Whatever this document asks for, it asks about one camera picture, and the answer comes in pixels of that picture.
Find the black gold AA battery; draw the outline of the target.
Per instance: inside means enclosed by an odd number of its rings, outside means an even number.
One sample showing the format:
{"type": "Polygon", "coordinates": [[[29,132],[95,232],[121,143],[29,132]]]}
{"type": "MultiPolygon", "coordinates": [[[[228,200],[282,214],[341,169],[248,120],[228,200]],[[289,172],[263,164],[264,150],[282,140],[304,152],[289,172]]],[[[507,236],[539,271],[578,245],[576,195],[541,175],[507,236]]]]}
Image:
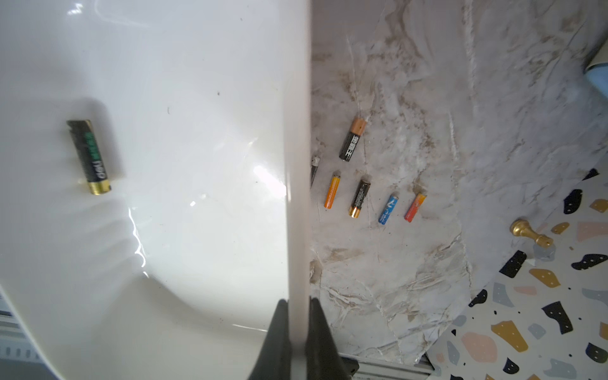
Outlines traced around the black gold AA battery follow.
{"type": "Polygon", "coordinates": [[[351,218],[357,219],[359,217],[370,188],[371,177],[369,175],[363,175],[359,181],[359,184],[357,185],[356,192],[348,212],[348,215],[351,218]]]}

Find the orange AA battery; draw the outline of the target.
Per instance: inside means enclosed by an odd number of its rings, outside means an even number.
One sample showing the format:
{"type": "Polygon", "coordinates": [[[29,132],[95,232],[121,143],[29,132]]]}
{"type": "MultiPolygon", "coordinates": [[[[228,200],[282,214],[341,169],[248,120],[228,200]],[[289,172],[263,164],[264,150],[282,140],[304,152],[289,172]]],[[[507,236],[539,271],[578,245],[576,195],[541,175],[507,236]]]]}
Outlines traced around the orange AA battery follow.
{"type": "Polygon", "coordinates": [[[416,214],[419,212],[422,204],[426,200],[427,195],[425,192],[419,192],[416,194],[413,202],[410,204],[407,212],[405,213],[404,219],[411,223],[415,218],[416,214]]]}

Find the grey black AAA battery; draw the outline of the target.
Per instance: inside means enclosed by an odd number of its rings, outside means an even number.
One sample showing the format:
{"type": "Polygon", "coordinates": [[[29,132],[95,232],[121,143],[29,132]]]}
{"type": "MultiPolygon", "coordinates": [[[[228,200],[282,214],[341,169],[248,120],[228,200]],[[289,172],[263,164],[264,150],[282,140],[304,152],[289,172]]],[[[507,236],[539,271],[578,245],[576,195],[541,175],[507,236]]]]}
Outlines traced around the grey black AAA battery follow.
{"type": "Polygon", "coordinates": [[[311,158],[311,166],[310,166],[310,186],[313,186],[316,174],[318,172],[318,167],[320,164],[321,158],[318,155],[314,155],[311,158]]]}

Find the orange AAA battery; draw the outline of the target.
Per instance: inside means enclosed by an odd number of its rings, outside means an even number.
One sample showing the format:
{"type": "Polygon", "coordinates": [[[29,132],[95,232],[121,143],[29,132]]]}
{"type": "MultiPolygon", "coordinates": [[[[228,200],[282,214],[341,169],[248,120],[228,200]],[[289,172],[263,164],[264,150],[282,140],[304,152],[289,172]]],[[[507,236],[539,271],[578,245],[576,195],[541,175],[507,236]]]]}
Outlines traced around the orange AAA battery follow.
{"type": "Polygon", "coordinates": [[[331,177],[329,188],[326,194],[326,200],[324,202],[325,209],[329,210],[332,208],[335,197],[337,195],[337,190],[340,185],[341,172],[336,170],[331,177]]]}

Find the black copper AA battery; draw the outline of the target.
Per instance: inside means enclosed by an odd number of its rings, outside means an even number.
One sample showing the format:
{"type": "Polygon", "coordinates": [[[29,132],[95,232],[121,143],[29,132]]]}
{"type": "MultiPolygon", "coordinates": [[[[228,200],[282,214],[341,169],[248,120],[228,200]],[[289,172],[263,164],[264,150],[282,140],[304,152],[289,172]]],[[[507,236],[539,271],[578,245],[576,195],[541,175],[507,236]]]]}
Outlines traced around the black copper AA battery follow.
{"type": "Polygon", "coordinates": [[[356,150],[356,147],[364,134],[367,121],[357,117],[353,120],[348,134],[344,140],[342,148],[340,149],[339,158],[345,162],[349,162],[356,150]]]}

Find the blue AAA battery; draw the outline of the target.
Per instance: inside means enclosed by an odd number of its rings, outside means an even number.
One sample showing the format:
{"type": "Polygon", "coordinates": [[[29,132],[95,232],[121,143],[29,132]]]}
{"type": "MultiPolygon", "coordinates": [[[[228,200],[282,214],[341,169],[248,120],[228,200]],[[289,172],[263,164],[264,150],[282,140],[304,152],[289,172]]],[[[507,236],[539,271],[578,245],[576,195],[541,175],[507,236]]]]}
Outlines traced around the blue AAA battery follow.
{"type": "Polygon", "coordinates": [[[383,212],[381,213],[380,217],[378,218],[378,222],[385,226],[386,223],[388,222],[388,220],[390,219],[391,214],[393,213],[397,203],[399,201],[399,193],[398,192],[393,192],[390,196],[388,201],[385,204],[385,207],[383,209],[383,212]]]}

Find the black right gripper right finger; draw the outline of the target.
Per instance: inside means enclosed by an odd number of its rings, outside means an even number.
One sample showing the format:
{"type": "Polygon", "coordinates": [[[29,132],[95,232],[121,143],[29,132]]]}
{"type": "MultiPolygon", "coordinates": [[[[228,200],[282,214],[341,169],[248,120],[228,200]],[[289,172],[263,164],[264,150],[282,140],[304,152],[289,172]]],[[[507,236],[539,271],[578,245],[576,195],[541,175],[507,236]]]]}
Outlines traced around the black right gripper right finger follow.
{"type": "Polygon", "coordinates": [[[349,380],[326,316],[317,298],[310,299],[309,328],[305,348],[308,380],[349,380]]]}

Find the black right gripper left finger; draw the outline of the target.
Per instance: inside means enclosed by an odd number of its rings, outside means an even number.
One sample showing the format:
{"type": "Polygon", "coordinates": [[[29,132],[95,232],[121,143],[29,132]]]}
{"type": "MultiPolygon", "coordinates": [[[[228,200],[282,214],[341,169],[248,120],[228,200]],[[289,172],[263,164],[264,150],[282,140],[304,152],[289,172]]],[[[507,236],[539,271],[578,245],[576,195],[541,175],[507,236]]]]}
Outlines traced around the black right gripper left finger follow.
{"type": "Polygon", "coordinates": [[[289,380],[291,342],[288,302],[281,299],[272,316],[269,330],[248,380],[289,380]]]}

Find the white plastic storage box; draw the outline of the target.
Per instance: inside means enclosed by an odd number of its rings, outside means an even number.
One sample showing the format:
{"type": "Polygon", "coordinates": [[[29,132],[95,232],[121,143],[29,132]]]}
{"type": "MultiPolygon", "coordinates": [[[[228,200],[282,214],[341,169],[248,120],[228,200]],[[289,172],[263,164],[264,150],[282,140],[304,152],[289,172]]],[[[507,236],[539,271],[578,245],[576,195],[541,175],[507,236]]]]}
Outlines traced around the white plastic storage box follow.
{"type": "Polygon", "coordinates": [[[1,293],[57,377],[248,378],[288,297],[309,36],[308,1],[2,2],[1,293]]]}

